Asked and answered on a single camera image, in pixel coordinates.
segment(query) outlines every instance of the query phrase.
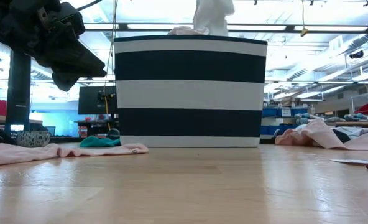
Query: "striped storage bin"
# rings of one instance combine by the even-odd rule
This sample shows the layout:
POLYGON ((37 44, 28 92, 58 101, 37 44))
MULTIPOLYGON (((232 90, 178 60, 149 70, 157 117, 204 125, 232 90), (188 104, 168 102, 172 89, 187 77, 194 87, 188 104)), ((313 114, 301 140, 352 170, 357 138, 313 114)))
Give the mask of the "striped storage bin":
POLYGON ((264 41, 208 35, 115 39, 121 141, 149 147, 257 147, 264 41))

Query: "patterned bowl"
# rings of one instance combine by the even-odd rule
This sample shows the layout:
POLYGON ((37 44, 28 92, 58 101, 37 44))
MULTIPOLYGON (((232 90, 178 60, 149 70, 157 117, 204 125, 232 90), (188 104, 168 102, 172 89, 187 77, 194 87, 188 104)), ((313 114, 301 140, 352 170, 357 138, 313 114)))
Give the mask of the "patterned bowl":
POLYGON ((44 147, 50 142, 49 131, 19 131, 16 142, 22 147, 44 147))

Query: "green fabric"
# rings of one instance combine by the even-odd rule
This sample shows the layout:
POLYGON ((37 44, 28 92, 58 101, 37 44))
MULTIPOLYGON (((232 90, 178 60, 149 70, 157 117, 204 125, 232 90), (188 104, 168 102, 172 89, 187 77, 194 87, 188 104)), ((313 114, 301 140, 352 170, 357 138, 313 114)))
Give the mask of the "green fabric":
POLYGON ((94 136, 90 136, 85 138, 81 143, 80 147, 112 147, 112 146, 120 146, 121 140, 110 140, 109 138, 99 139, 94 136))

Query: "pink cloth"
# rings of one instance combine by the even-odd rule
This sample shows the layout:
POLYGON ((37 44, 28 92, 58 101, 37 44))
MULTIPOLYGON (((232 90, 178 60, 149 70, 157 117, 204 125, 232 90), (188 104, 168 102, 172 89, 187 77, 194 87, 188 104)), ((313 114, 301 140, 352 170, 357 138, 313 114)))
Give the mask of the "pink cloth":
POLYGON ((315 119, 302 129, 286 130, 275 139, 275 144, 285 146, 312 146, 314 142, 325 149, 368 150, 368 133, 342 143, 322 119, 315 119))
POLYGON ((0 143, 0 165, 13 164, 17 162, 39 161, 52 159, 54 157, 68 156, 105 156, 147 153, 148 148, 143 144, 126 144, 123 146, 81 149, 49 144, 45 147, 26 148, 0 143))

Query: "hardwood floor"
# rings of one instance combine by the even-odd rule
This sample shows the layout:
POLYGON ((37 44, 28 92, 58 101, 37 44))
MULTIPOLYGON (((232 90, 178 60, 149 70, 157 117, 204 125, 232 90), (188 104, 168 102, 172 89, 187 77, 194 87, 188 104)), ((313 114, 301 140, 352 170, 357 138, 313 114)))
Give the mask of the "hardwood floor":
POLYGON ((261 145, 0 166, 0 223, 368 223, 368 152, 261 145))

